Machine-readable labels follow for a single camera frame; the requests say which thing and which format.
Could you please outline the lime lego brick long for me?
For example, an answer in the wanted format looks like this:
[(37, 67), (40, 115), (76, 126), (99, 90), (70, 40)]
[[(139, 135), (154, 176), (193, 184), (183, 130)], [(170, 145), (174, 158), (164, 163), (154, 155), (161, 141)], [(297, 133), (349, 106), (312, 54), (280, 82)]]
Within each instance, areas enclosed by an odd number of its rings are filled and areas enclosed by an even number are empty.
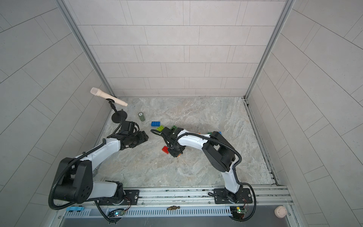
[(164, 126), (159, 126), (158, 128), (156, 128), (157, 131), (161, 132), (164, 129)]

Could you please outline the small red lego brick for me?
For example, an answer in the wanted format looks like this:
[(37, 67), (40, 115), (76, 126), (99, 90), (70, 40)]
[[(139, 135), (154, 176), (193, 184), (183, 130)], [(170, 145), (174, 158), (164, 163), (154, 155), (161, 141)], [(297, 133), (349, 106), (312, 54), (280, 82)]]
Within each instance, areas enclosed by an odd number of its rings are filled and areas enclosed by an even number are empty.
[(167, 146), (164, 146), (164, 147), (162, 148), (162, 151), (163, 151), (164, 153), (166, 153), (166, 154), (169, 154), (169, 150), (168, 150), (168, 147), (167, 147)]

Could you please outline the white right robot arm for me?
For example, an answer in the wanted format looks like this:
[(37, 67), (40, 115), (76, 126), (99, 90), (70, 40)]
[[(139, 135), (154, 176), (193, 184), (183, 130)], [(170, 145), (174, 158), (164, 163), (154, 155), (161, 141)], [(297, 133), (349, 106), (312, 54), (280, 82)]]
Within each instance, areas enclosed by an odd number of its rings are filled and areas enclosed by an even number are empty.
[(165, 127), (157, 134), (164, 139), (167, 153), (174, 158), (183, 154), (186, 147), (203, 151), (211, 165), (222, 173), (225, 189), (233, 194), (240, 189), (235, 174), (235, 166), (239, 161), (236, 159), (237, 152), (219, 132), (203, 135), (189, 132), (183, 128), (169, 129)]

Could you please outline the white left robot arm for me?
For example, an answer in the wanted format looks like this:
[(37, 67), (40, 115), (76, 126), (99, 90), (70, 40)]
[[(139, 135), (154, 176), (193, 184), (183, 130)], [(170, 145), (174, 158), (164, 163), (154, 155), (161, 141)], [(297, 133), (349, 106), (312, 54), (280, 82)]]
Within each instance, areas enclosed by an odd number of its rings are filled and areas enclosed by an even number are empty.
[(118, 133), (103, 139), (101, 144), (75, 158), (64, 158), (51, 186), (48, 205), (61, 210), (86, 201), (105, 200), (120, 204), (125, 200), (123, 184), (116, 181), (95, 182), (93, 171), (112, 154), (134, 148), (148, 140), (135, 122), (123, 121)]

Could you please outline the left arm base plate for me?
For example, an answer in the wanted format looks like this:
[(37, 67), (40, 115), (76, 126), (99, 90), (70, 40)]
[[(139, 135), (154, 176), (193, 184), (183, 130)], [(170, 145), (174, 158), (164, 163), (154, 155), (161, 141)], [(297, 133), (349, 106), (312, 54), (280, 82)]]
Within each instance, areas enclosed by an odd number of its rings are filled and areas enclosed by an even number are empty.
[(139, 190), (124, 190), (122, 195), (117, 195), (111, 198), (103, 198), (98, 202), (98, 204), (105, 206), (137, 205), (139, 194)]

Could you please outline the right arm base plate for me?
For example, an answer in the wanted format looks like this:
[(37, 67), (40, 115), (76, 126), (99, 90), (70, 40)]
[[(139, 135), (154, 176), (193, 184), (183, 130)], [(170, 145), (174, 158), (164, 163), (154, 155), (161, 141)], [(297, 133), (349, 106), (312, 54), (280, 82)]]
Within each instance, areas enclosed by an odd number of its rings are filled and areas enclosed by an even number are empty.
[(249, 188), (240, 187), (235, 194), (226, 188), (215, 188), (211, 196), (214, 198), (215, 204), (253, 203), (252, 193)]

